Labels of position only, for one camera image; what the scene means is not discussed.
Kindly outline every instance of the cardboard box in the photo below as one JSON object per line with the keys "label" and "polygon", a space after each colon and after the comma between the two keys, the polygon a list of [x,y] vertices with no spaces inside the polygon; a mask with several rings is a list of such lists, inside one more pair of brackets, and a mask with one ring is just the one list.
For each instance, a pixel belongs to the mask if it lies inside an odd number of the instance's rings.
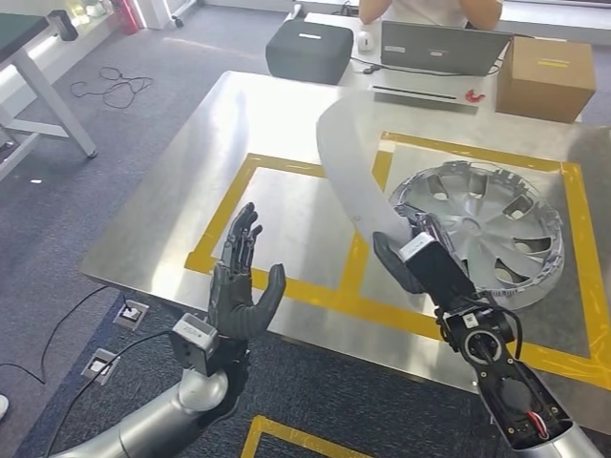
{"label": "cardboard box", "polygon": [[498,73],[496,110],[573,122],[595,92],[589,44],[516,36]]}

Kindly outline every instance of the gray carpet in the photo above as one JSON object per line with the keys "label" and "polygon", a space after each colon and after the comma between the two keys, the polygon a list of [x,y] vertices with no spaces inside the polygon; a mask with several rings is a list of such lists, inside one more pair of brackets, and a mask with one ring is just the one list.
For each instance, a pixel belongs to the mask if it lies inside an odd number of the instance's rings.
{"label": "gray carpet", "polygon": [[[70,145],[45,142],[0,182],[0,362],[19,362],[38,372],[39,354],[53,326],[94,287],[78,273],[87,248],[222,72],[267,73],[263,50],[282,18],[251,10],[196,10],[182,30],[116,33],[60,78],[57,90],[91,134],[100,155],[87,160]],[[611,52],[597,49],[596,61],[600,89],[583,118],[611,124]],[[70,83],[95,81],[103,65],[155,82],[125,111],[106,107],[99,98],[69,96]],[[23,117],[49,120],[38,102]],[[116,294],[106,291],[66,322],[48,357],[47,386],[0,368],[0,392],[12,402],[0,424],[0,458],[15,454],[26,434],[15,456],[40,453],[57,416],[82,383],[79,373],[94,349],[116,350],[135,339],[110,325],[109,310],[120,306]],[[158,308],[139,333],[172,322]],[[239,413],[183,456],[239,456],[255,414],[379,457],[491,456],[493,447],[489,438],[471,436],[483,416],[474,396],[409,382],[271,335],[253,343],[252,350],[251,378]],[[107,388],[94,386],[81,400],[57,446],[100,432],[180,376],[165,341],[147,345],[123,363]],[[350,413],[338,414],[347,410]],[[608,439],[594,437],[611,456]],[[465,454],[458,454],[458,444]],[[258,456],[306,455],[266,438]]]}

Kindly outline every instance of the person's arm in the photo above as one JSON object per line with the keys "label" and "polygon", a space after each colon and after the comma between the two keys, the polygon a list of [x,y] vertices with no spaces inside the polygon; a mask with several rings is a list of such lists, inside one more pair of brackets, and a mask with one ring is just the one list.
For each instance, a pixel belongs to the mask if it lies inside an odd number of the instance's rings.
{"label": "person's arm", "polygon": [[503,3],[500,0],[461,0],[461,6],[469,22],[483,31],[496,27],[503,10]]}
{"label": "person's arm", "polygon": [[384,14],[392,0],[360,0],[359,17],[363,24],[370,24]]}

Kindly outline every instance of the yellow tape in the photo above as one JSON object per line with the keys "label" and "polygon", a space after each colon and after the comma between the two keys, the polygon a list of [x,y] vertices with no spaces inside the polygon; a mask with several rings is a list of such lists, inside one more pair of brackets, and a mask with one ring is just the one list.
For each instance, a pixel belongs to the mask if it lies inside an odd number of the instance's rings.
{"label": "yellow tape", "polygon": [[[372,169],[372,174],[375,181],[384,190],[388,173],[390,171],[390,164],[393,162],[392,153],[379,151],[375,157]],[[369,259],[369,245],[357,232],[354,232],[350,248],[348,250],[348,258],[344,267],[344,273],[339,281],[339,289],[344,292],[353,292],[358,294],[361,282],[365,275],[365,269]]]}
{"label": "yellow tape", "polygon": [[428,148],[430,150],[452,153],[452,155],[457,156],[471,157],[473,159],[485,160],[489,162],[499,162],[507,165],[514,165],[517,167],[525,167],[526,169],[541,170],[543,172],[560,171],[560,162],[557,162],[555,160],[514,155],[511,153],[504,153],[501,151],[486,150],[486,148],[478,148],[476,146],[467,146],[459,143],[450,143],[448,141],[431,140],[430,138],[422,138],[420,136],[384,132],[382,134],[382,140],[397,141],[398,143],[406,143],[409,145],[419,146],[421,148]]}
{"label": "yellow tape", "polygon": [[574,163],[565,162],[562,165],[590,358],[611,367],[609,307],[604,294],[582,170]]}
{"label": "yellow tape", "polygon": [[255,458],[261,434],[270,434],[295,446],[307,448],[329,458],[371,458],[369,455],[350,450],[313,436],[294,427],[286,427],[273,420],[258,415],[252,420],[241,458]]}
{"label": "yellow tape", "polygon": [[[501,162],[544,172],[561,173],[564,179],[569,207],[569,218],[591,358],[582,358],[545,346],[525,343],[523,351],[523,359],[536,369],[611,390],[611,364],[609,363],[611,361],[611,344],[609,344],[611,337],[609,337],[608,309],[596,251],[596,242],[590,222],[585,189],[578,165],[409,135],[384,133],[383,139],[437,149],[458,156]],[[387,152],[378,152],[376,157],[372,173],[383,188],[391,161],[392,154]],[[277,157],[248,155],[238,174],[229,186],[226,195],[221,200],[199,243],[189,255],[185,264],[186,268],[204,274],[211,272],[217,261],[211,256],[211,252],[221,239],[225,227],[229,224],[232,213],[258,167],[312,177],[324,177],[322,168],[317,164]],[[365,273],[368,254],[369,246],[358,235],[355,235],[345,264],[345,270],[340,281],[340,287],[337,291],[306,281],[287,279],[285,297],[390,328],[440,340],[438,326],[432,317],[360,297],[359,290]],[[258,289],[265,289],[267,284],[267,273],[254,270],[253,284]]]}
{"label": "yellow tape", "polygon": [[568,69],[569,64],[563,64],[562,62],[550,62],[548,60],[540,60],[537,62],[539,65],[545,65],[547,67],[558,67],[560,69]]}

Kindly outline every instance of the silver robotic arm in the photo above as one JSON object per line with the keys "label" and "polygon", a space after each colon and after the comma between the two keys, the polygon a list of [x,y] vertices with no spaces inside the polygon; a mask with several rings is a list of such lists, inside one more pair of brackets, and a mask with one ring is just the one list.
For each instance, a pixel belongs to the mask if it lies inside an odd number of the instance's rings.
{"label": "silver robotic arm", "polygon": [[508,351],[514,340],[510,312],[490,293],[477,292],[437,217],[413,207],[397,210],[418,235],[397,246],[375,233],[374,251],[403,289],[430,295],[442,337],[474,368],[480,397],[508,445],[524,458],[603,458],[541,378],[520,361],[522,327],[517,317],[516,354]]}
{"label": "silver robotic arm", "polygon": [[231,224],[221,259],[214,268],[208,321],[185,314],[170,333],[184,367],[179,383],[118,425],[53,456],[174,456],[233,413],[248,380],[248,341],[267,329],[286,287],[283,266],[274,265],[261,300],[253,302],[251,265],[262,230],[260,225],[251,229],[257,217],[255,205],[248,203]]}

